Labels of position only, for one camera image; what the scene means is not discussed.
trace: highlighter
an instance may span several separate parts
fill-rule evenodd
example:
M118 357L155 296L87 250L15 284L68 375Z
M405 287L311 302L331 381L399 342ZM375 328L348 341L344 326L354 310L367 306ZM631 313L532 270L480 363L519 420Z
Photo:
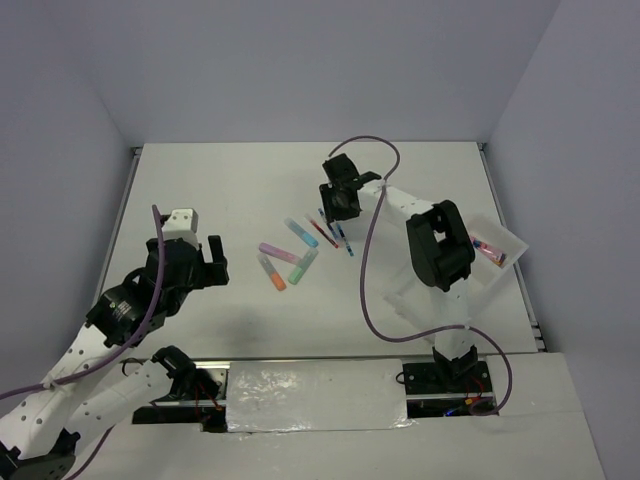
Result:
M289 227L289 230L298 235L298 237L300 237L300 239L310 247L315 248L318 246L318 241L313 238L309 232L298 225L292 218L286 218L284 220L284 224Z
M309 250L307 250L307 253L305 253L304 257L302 257L302 260L298 262L298 265L296 265L296 268L294 268L293 272L291 272L291 275L289 275L290 284L292 285L298 284L298 282L300 281L302 276L305 274L305 272L309 269L309 267L311 266L311 264L313 263L313 260L316 258L317 255L318 255L318 250L316 250L315 248L310 248Z
M267 257L264 253L259 253L258 261L260 262L260 265L262 265L262 268L264 268L264 271L267 273L267 275L269 275L271 283L273 283L278 291L281 292L282 290L287 288L287 285L282 280L280 274L276 271L273 263L271 263L271 260L269 260L269 257Z

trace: white panel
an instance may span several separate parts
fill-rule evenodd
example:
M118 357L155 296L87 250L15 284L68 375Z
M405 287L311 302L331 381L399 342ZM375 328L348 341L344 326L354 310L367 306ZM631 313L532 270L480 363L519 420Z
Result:
M510 355L509 362L513 369L513 391L500 415L582 411L564 355ZM500 401L507 390L504 361L492 355L487 358L487 366L493 391Z
M144 142L488 138L559 0L47 0Z
M397 359L233 362L231 432L380 430L409 425Z
M311 357L430 353L425 342L391 344L377 339L362 318L358 277L371 216L343 222L356 256L324 239L301 282L275 290L256 260L268 242L302 255L306 245L284 224L291 216L310 224L321 205L318 186L326 181L322 162L333 143L151 144L144 147L105 285L146 258L153 228L150 205L167 212L192 207L200 239L222 236L229 261L229 285L195 291L179 315L145 339L137 356L175 344L193 358ZM402 154L393 184L419 198L450 199L463 215L483 213L497 220L484 167L474 143L398 144ZM360 142L344 149L361 172L386 172L393 152ZM385 222L376 227L367 271L367 299L373 321L392 336L415 333L382 298L391 276L409 259L406 233ZM273 260L285 277L290 264ZM537 351L520 287L511 271L504 287L474 324L508 352ZM481 353L494 353L478 339Z
M40 381L73 341L131 164L40 3L0 2L2 391Z
M188 425L121 425L82 476L115 478L604 480L604 475L584 415L557 413L423 419L408 428L371 432L203 434Z
M610 480L640 477L639 24L638 0L563 0L487 154Z

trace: pink marker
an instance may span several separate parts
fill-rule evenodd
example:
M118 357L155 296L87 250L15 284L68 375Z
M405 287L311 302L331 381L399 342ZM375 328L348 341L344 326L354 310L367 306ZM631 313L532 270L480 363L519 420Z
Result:
M267 255L270 255L274 258L284 260L285 262L292 263L294 265L297 265L300 261L299 256L281 250L277 247L274 247L273 245L269 245L268 243L261 243L260 245L258 245L258 250L260 250L262 253L266 253Z

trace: gray wall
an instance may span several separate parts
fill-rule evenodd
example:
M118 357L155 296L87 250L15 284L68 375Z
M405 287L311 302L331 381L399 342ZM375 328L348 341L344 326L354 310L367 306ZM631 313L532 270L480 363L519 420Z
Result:
M48 0L131 144L488 139L558 0Z
M488 151L609 480L640 477L639 25L637 0L563 0Z
M41 5L0 2L0 43L4 391L41 380L77 333L131 155Z

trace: purple cable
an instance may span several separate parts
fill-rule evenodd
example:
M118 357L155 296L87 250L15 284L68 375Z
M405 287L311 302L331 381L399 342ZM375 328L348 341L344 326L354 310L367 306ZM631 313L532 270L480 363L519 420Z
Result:
M107 437L111 433L111 430L113 430L113 427L111 427L109 430L107 430L102 434L102 438L98 442L98 445L96 445L96 448L93 449L93 452L91 452L91 455L89 455L89 458L87 458L87 461L82 464L82 466L78 469L76 473L74 473L68 478L65 478L65 480L75 480L76 478L78 478L80 475L84 473L87 467L91 465L91 462L93 462L93 459L96 458L96 455L98 455L98 453L100 452L100 449L104 445L104 442L107 441Z
M164 237L162 235L162 220L160 218L160 212L158 211L158 207L156 205L152 205L151 210L153 212L153 220L156 226L156 235L158 237L158 274L156 276L156 284L153 289L153 295L151 296L151 302L149 303L149 308L147 308L147 313L145 313L140 326L136 329L136 331L131 335L129 340L127 340L122 346L118 347L116 351L114 351L107 358L101 360L96 363L93 367L87 368L86 370L82 370L80 372L73 373L71 375L67 375L66 377L60 377L54 380L53 383L58 385L66 385L68 383L73 383L80 380L87 375L91 375L92 373L100 370L101 368L106 367L111 362L116 360L120 355L126 352L143 334L147 331L147 327L151 322L151 317L156 310L156 305L158 304L158 299L160 298L160 291L162 289L162 282L164 281L164 264L165 264L165 251L164 251ZM34 393L34 392L42 392L46 390L42 383L37 383L35 385L29 385L27 387L16 388L15 390L11 390L9 392L5 392L0 395L0 401L5 400L9 397L13 397L15 395L20 395L23 393Z
M331 153L329 153L329 157L332 157L333 154L336 151L341 149L347 143L351 143L351 142L356 141L356 140L375 140L375 141L378 141L378 142L382 142L382 143L384 143L385 145L387 145L388 147L390 147L394 151L394 153L396 154L396 163L393 165L393 167L391 167L391 169L383 177L385 182L386 182L389 179L389 177L391 177L391 175L398 169L398 166L400 165L400 152L398 151L397 147L393 143L391 143L388 140L385 140L384 138L375 137L375 136L372 136L372 135L358 135L356 137L351 137L351 138L345 140L344 142L340 143L333 150L331 150ZM380 193L380 198L378 199L378 203L376 204L376 208L373 211L373 217L371 218L371 223L369 224L369 230L367 231L367 237L366 237L365 242L364 242L364 250L362 252L362 263L360 265L360 306L362 307L362 315L364 316L364 321L367 323L367 326L369 327L369 330L371 330L376 337L380 338L381 340L384 340L385 342L391 342L391 343L410 342L412 340L416 340L416 339L422 338L422 337L427 337L429 335L434 335L436 333L444 332L446 330L465 330L465 329L467 329L467 330L470 330L470 331L476 333L477 335L480 335L487 342L489 342L491 344L491 346L493 346L493 348L496 349L498 354L500 354L500 356L502 357L502 360L504 360L504 365L507 368L507 391L505 392L502 401L494 409L492 409L492 410L490 410L488 412L478 412L478 411L476 411L476 407L478 405L491 401L490 398L483 398L483 399L478 400L474 404L472 404L469 407L469 412L472 415L479 416L479 417L480 416L487 416L487 415L494 415L494 414L498 413L500 410L502 410L502 408L507 404L507 402L509 401L509 398L511 397L511 391L513 390L513 370L511 369L511 363L509 362L509 359L507 358L507 354L504 352L504 350L502 350L500 345L498 345L495 342L495 340L493 340L489 335L484 333L482 330L477 329L476 327L471 327L471 326L466 326L466 325L446 325L446 326L443 326L443 327L437 327L437 328L432 328L430 330L425 330L424 332L415 333L413 335L408 335L406 337L389 337L389 336L383 334L382 332L380 332L376 328L376 326L373 324L373 322L371 321L371 317L369 316L369 310L367 308L367 299L366 299L366 292L365 292L365 279L366 279L366 274L367 274L367 260L369 258L369 248L371 247L371 240L373 238L373 231L375 229L376 222L378 221L378 217L380 215L380 210L382 209L382 202L384 201L384 198L385 198L386 194L387 194L387 187L386 187L386 184L383 184L382 192Z

